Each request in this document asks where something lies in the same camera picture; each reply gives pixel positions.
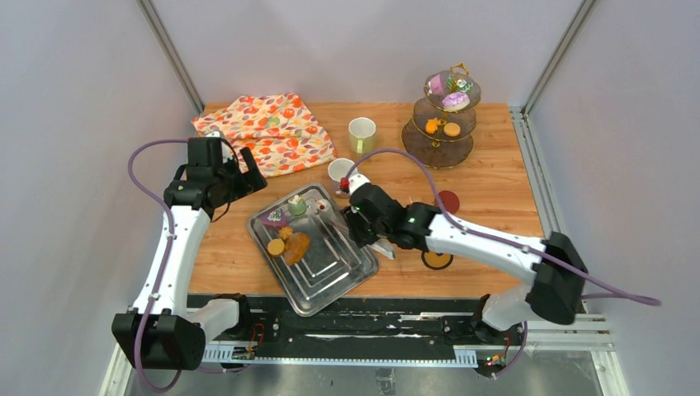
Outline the white coconut cherry cake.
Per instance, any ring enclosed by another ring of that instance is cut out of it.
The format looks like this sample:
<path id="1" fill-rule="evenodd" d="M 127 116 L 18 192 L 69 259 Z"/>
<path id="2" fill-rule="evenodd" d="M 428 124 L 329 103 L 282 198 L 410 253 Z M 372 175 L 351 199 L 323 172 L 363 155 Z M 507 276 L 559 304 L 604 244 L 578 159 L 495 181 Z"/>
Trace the white coconut cherry cake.
<path id="1" fill-rule="evenodd" d="M 332 206 L 328 200 L 318 199 L 315 201 L 315 208 L 319 213 L 328 213 L 332 209 Z"/>

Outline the purple cake slice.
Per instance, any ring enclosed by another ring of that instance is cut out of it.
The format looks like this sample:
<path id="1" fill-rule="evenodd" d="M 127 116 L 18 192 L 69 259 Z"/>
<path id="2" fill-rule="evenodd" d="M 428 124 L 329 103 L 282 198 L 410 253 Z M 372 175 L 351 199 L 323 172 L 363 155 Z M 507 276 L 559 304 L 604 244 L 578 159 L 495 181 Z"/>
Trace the purple cake slice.
<path id="1" fill-rule="evenodd" d="M 259 217 L 259 221 L 266 226 L 271 226 L 279 229 L 288 225 L 286 213 L 282 208 L 276 208 L 274 210 L 269 210 L 268 212 L 263 213 Z"/>

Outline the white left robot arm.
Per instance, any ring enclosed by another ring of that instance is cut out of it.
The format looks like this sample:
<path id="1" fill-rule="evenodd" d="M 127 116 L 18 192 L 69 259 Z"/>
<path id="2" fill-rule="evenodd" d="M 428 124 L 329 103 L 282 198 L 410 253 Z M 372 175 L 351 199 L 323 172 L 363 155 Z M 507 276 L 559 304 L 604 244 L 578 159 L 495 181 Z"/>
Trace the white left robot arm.
<path id="1" fill-rule="evenodd" d="M 247 298 L 223 294 L 194 312 L 187 310 L 193 268 L 215 211 L 264 189 L 267 181 L 250 148 L 234 148 L 220 133 L 183 140 L 187 160 L 164 192 L 141 183 L 134 171 L 137 156 L 156 146 L 136 149 L 127 164 L 131 181 L 163 211 L 158 246 L 142 290 L 125 313 L 115 315 L 111 332 L 137 370 L 196 370 L 206 346 L 226 334 L 234 341 L 253 330 Z"/>

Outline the silver white tongs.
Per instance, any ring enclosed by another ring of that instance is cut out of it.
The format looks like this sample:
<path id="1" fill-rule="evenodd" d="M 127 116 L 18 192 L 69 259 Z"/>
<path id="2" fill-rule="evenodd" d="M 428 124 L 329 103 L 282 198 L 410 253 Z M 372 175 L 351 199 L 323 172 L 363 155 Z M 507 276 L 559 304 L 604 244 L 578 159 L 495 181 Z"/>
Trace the silver white tongs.
<path id="1" fill-rule="evenodd" d="M 331 216 L 330 214 L 320 214 L 319 216 L 320 216 L 321 219 L 323 219 L 323 220 L 326 221 L 327 223 L 330 223 L 331 225 L 333 225 L 333 226 L 335 226 L 336 228 L 338 228 L 342 233 L 345 233 L 347 236 L 350 236 L 349 228 L 348 228 L 345 224 L 343 224 L 343 223 L 339 222 L 338 220 L 336 220 L 336 219 L 335 219 L 333 216 Z M 367 245 L 367 247 L 369 247 L 369 248 L 371 248 L 372 250 L 374 250 L 375 252 L 378 252 L 378 253 L 380 253 L 381 255 L 383 255 L 383 256 L 389 258 L 390 260 L 395 260 L 395 259 L 396 259 L 396 253 L 395 253 L 394 248 L 392 248 L 392 247 L 389 245 L 389 243 L 386 242 L 386 241 L 377 241 L 377 242 L 375 242 L 375 243 L 373 243 L 373 244 Z"/>

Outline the silver metal tray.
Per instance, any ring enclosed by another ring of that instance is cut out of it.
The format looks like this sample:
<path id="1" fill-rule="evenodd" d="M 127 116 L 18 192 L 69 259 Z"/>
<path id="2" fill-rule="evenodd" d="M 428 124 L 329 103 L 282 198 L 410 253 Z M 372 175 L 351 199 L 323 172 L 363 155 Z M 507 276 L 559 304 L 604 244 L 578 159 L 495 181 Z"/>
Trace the silver metal tray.
<path id="1" fill-rule="evenodd" d="M 287 208 L 287 201 L 294 195 L 301 195 L 308 205 L 302 216 L 290 214 Z M 319 213 L 315 208 L 318 199 L 328 200 L 332 209 Z M 284 209 L 287 226 L 294 232 L 308 234 L 311 239 L 309 249 L 293 266 L 288 266 L 282 256 L 272 257 L 267 252 L 267 244 L 278 238 L 279 228 L 262 224 L 259 217 L 276 208 Z M 247 221 L 248 232 L 264 261 L 294 311 L 302 317 L 318 313 L 379 270 L 379 260 L 370 248 L 359 248 L 349 236 L 321 219 L 320 214 L 339 220 L 339 207 L 324 186 L 312 183 L 264 207 Z"/>

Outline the green kiwi cake slice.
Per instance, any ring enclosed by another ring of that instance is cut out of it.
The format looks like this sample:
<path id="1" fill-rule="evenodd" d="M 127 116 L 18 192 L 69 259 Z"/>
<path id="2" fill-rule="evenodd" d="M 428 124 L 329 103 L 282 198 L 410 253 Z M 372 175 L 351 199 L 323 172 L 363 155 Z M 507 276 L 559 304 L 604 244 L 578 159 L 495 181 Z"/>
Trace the green kiwi cake slice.
<path id="1" fill-rule="evenodd" d="M 469 78 L 448 77 L 446 91 L 449 93 L 462 92 L 467 94 L 473 86 L 474 83 Z"/>

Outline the brown bread roll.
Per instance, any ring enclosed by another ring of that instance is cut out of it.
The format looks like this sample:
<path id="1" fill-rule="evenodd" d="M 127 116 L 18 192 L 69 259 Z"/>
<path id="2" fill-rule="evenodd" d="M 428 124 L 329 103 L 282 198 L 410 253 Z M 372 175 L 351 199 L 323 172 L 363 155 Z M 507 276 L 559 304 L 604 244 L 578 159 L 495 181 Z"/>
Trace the brown bread roll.
<path id="1" fill-rule="evenodd" d="M 287 240 L 282 255 L 288 266 L 295 265 L 305 255 L 311 244 L 310 236 L 306 233 L 295 232 Z"/>

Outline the pink frosted donut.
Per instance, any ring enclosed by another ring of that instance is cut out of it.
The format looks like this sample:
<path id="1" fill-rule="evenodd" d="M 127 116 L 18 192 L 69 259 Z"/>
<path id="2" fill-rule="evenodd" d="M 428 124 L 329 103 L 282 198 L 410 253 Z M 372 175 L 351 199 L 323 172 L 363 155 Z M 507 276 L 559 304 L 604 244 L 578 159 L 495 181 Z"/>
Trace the pink frosted donut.
<path id="1" fill-rule="evenodd" d="M 466 109 L 471 103 L 469 95 L 465 92 L 452 92 L 442 99 L 444 111 L 457 112 Z"/>

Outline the orange fish-shaped cookie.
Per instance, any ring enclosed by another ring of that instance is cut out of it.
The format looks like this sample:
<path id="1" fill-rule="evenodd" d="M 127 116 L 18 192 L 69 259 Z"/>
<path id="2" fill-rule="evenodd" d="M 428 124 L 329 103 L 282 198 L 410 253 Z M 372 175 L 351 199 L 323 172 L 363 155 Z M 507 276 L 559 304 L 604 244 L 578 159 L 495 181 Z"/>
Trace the orange fish-shaped cookie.
<path id="1" fill-rule="evenodd" d="M 435 134 L 438 130 L 439 125 L 440 120 L 437 118 L 432 118 L 426 122 L 424 130 L 427 134 Z"/>

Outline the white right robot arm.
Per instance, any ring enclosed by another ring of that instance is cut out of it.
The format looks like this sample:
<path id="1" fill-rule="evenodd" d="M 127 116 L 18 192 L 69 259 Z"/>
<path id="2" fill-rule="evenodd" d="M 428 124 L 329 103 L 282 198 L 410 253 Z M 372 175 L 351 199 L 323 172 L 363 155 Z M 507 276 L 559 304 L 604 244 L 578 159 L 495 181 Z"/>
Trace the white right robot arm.
<path id="1" fill-rule="evenodd" d="M 458 219 L 435 205 L 402 205 L 362 174 L 343 179 L 341 189 L 349 195 L 342 217 L 359 247 L 391 243 L 404 250 L 465 257 L 521 281 L 482 299 L 471 322 L 479 342 L 493 343 L 506 329 L 531 318 L 559 325 L 575 321 L 588 269 L 563 233 L 545 239 L 518 236 Z"/>

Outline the round yellow cracker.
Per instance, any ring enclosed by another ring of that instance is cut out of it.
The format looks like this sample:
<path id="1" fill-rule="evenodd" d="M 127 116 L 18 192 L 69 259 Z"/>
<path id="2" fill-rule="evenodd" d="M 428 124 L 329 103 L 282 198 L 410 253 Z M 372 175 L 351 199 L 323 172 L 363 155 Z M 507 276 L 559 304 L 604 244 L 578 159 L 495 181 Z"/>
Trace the round yellow cracker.
<path id="1" fill-rule="evenodd" d="M 274 238 L 267 244 L 267 252 L 272 257 L 281 256 L 286 250 L 286 242 L 281 238 Z"/>
<path id="2" fill-rule="evenodd" d="M 454 122 L 448 122 L 443 126 L 443 132 L 448 137 L 457 137 L 461 133 L 461 127 Z"/>

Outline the green round cupcake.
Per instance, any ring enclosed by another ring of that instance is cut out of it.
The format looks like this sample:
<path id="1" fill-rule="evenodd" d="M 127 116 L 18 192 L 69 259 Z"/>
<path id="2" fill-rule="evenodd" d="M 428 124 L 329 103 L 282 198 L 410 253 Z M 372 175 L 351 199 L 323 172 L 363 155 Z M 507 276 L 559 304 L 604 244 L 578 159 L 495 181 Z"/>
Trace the green round cupcake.
<path id="1" fill-rule="evenodd" d="M 294 195 L 287 201 L 287 208 L 291 215 L 302 216 L 307 211 L 308 205 L 301 195 Z"/>

